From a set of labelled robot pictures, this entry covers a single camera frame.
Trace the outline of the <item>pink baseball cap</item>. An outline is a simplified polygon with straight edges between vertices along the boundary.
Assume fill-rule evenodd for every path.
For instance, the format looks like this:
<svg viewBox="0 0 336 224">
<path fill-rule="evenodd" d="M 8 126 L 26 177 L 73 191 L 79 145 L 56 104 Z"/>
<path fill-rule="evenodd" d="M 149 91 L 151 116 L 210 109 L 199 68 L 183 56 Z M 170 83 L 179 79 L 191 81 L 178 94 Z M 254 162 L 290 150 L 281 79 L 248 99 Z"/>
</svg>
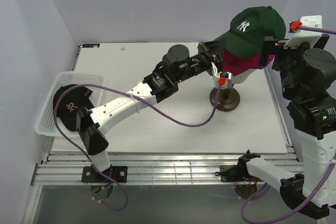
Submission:
<svg viewBox="0 0 336 224">
<path fill-rule="evenodd" d="M 249 58 L 240 58 L 225 49 L 224 52 L 222 53 L 222 60 L 223 60 L 223 68 L 225 66 L 233 66 L 233 67 L 244 66 L 247 67 L 247 69 L 259 66 L 265 67 L 259 64 L 260 54 L 257 54 Z"/>
</svg>

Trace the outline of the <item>blue baseball cap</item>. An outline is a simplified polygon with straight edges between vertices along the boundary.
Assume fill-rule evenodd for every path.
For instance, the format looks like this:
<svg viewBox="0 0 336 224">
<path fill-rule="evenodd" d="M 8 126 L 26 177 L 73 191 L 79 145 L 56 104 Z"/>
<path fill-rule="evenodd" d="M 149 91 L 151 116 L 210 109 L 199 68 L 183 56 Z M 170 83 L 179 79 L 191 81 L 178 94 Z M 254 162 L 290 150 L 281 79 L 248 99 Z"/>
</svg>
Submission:
<svg viewBox="0 0 336 224">
<path fill-rule="evenodd" d="M 251 68 L 252 70 L 261 70 L 261 69 L 264 69 L 265 67 L 253 67 L 253 68 Z"/>
</svg>

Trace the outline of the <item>dark green baseball cap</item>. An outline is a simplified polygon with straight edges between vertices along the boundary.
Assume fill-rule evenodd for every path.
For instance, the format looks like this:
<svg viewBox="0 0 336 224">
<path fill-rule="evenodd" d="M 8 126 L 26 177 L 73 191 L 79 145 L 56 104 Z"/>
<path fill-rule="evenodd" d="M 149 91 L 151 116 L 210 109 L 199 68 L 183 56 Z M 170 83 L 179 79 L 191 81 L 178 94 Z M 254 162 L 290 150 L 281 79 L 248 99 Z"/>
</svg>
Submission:
<svg viewBox="0 0 336 224">
<path fill-rule="evenodd" d="M 265 37 L 283 39 L 286 24 L 271 6 L 249 7 L 238 13 L 230 28 L 215 40 L 224 40 L 224 48 L 238 58 L 251 58 L 261 53 Z"/>
</svg>

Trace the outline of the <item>dark brown mannequin stand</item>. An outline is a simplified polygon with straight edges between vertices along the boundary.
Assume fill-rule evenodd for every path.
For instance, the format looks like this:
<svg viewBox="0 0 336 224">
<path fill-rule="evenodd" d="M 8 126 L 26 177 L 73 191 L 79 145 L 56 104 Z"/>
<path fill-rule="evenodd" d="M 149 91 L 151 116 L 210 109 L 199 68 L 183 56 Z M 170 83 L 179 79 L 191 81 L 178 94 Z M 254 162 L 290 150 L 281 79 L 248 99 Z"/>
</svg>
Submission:
<svg viewBox="0 0 336 224">
<path fill-rule="evenodd" d="M 216 109 L 223 112 L 230 112 L 235 110 L 239 106 L 239 103 L 240 95 L 234 87 L 223 89 L 220 90 Z"/>
</svg>

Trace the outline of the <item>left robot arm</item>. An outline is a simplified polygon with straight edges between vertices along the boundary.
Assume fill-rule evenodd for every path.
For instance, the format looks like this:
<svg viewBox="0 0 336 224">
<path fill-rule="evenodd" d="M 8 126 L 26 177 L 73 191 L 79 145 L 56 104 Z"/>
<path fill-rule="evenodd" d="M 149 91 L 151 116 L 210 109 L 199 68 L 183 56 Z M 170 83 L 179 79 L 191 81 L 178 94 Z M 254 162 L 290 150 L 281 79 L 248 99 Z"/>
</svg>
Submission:
<svg viewBox="0 0 336 224">
<path fill-rule="evenodd" d="M 203 72 L 208 72 L 213 77 L 217 89 L 223 89 L 226 84 L 222 74 L 225 44 L 224 39 L 200 42 L 197 46 L 198 53 L 194 56 L 190 56 L 185 45 L 174 45 L 152 73 L 130 91 L 120 92 L 118 98 L 97 108 L 78 109 L 76 130 L 98 181 L 105 182 L 111 177 L 112 165 L 107 154 L 109 143 L 105 134 L 115 125 L 146 107 L 154 107 L 176 93 L 179 83 Z"/>
</svg>

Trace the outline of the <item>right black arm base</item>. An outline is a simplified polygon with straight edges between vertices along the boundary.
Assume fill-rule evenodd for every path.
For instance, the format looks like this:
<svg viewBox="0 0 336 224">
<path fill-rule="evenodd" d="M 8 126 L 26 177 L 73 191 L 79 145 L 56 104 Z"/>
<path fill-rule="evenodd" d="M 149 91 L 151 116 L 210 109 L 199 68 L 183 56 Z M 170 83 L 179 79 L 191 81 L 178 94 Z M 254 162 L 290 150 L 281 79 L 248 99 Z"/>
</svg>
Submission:
<svg viewBox="0 0 336 224">
<path fill-rule="evenodd" d="M 247 182 L 251 184 L 258 181 L 256 177 L 244 173 L 238 165 L 222 165 L 214 175 L 220 177 L 222 182 Z"/>
</svg>

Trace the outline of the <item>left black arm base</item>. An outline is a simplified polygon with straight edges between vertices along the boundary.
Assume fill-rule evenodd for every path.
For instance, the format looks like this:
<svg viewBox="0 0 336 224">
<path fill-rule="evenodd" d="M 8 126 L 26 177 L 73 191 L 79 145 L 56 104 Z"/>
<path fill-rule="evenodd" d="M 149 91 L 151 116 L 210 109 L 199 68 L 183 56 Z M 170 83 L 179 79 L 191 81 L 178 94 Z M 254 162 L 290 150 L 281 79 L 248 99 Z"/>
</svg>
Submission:
<svg viewBox="0 0 336 224">
<path fill-rule="evenodd" d="M 102 171 L 104 174 L 102 176 L 98 173 L 92 166 L 85 166 L 82 171 L 81 182 L 82 183 L 103 183 L 111 182 L 107 177 L 112 178 L 113 180 L 119 183 L 125 183 L 128 176 L 128 167 L 127 166 L 110 166 L 110 168 Z"/>
</svg>

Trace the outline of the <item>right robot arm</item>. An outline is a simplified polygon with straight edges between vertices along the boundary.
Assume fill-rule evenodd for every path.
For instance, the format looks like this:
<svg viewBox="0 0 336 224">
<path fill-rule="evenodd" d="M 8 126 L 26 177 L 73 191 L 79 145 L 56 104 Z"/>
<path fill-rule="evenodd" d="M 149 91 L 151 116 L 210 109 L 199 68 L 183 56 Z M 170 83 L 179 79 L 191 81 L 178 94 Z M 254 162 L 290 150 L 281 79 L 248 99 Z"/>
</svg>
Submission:
<svg viewBox="0 0 336 224">
<path fill-rule="evenodd" d="M 307 37 L 293 46 L 289 39 L 266 37 L 260 55 L 260 65 L 275 57 L 272 68 L 280 73 L 282 95 L 289 101 L 304 172 L 288 172 L 250 152 L 237 163 L 240 179 L 259 178 L 279 191 L 292 214 L 316 220 L 335 207 L 335 98 L 328 94 L 335 81 L 335 57 L 324 49 L 328 39 L 321 35 L 317 47 Z"/>
</svg>

